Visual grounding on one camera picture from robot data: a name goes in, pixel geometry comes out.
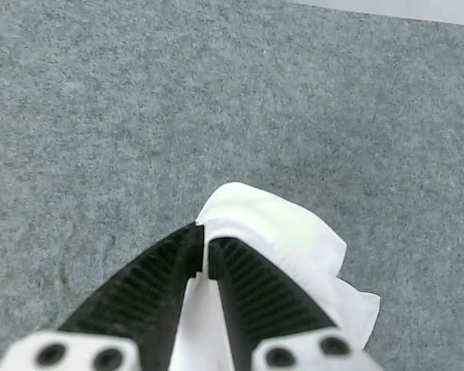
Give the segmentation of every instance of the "screw hole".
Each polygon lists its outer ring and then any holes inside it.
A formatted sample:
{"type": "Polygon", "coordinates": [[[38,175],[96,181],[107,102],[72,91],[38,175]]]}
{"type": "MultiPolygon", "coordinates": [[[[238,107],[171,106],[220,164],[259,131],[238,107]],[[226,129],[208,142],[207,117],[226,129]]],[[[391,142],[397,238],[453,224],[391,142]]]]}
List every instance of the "screw hole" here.
{"type": "Polygon", "coordinates": [[[41,366],[54,365],[63,358],[65,346],[62,344],[51,344],[43,348],[36,357],[36,362],[41,366]]]}
{"type": "Polygon", "coordinates": [[[273,367],[289,367],[295,363],[295,358],[285,348],[273,348],[268,351],[266,362],[273,367]]]}
{"type": "Polygon", "coordinates": [[[349,353],[349,346],[338,338],[323,339],[320,346],[325,354],[331,356],[344,356],[349,353]]]}
{"type": "Polygon", "coordinates": [[[116,349],[105,349],[94,360],[97,371],[115,371],[122,364],[122,353],[116,349]]]}

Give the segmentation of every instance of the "black rubber grip pad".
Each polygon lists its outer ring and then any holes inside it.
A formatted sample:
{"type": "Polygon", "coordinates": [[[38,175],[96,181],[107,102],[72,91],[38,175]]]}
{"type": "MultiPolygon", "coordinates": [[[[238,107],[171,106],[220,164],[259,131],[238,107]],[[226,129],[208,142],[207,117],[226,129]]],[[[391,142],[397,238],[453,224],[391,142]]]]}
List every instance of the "black rubber grip pad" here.
{"type": "Polygon", "coordinates": [[[159,241],[98,288],[60,331],[134,340],[143,371],[167,370],[187,281],[203,269],[204,228],[192,223],[159,241]]]}
{"type": "Polygon", "coordinates": [[[208,259],[236,370],[251,370],[251,355],[261,340],[335,326],[290,277],[244,242],[212,240],[208,259]]]}

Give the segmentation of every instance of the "white fabric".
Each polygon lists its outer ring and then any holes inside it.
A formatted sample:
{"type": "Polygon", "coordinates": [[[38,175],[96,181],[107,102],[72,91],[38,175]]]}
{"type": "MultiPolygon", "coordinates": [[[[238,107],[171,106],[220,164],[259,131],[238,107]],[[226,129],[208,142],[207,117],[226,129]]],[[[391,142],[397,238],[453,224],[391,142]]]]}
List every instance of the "white fabric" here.
{"type": "Polygon", "coordinates": [[[362,349],[377,319],[380,298],[337,278],[346,244],[319,217],[241,183],[222,185],[196,219],[204,225],[203,274],[189,280],[169,371],[234,371],[216,281],[208,279],[208,243],[243,240],[301,286],[362,349]]]}
{"type": "MultiPolygon", "coordinates": [[[[380,298],[337,278],[345,242],[319,217],[269,192],[241,183],[222,185],[208,199],[196,222],[205,226],[207,244],[236,237],[280,267],[301,286],[362,349],[373,331],[380,298]]],[[[204,259],[206,273],[207,259],[204,259]]]]}

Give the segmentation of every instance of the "gray carpet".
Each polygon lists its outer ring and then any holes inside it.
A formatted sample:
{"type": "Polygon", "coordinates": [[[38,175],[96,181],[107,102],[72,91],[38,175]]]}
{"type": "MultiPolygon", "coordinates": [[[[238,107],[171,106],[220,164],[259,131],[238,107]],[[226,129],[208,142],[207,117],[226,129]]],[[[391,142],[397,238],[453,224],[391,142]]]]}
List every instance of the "gray carpet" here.
{"type": "Polygon", "coordinates": [[[464,370],[464,27],[0,0],[0,356],[241,181],[348,243],[388,370],[464,370]]]}

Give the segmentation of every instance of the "ridged grip surface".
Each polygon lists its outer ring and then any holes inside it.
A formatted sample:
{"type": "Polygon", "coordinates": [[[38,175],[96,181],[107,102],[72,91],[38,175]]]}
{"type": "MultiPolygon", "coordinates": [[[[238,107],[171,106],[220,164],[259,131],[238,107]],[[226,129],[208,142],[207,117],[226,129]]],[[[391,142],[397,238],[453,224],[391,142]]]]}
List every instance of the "ridged grip surface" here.
{"type": "Polygon", "coordinates": [[[130,338],[143,370],[167,370],[187,281],[202,267],[203,227],[192,223],[119,270],[59,330],[130,338]]]}
{"type": "Polygon", "coordinates": [[[261,340],[334,326],[293,280],[234,238],[209,243],[209,275],[218,280],[236,370],[251,369],[261,340]]]}

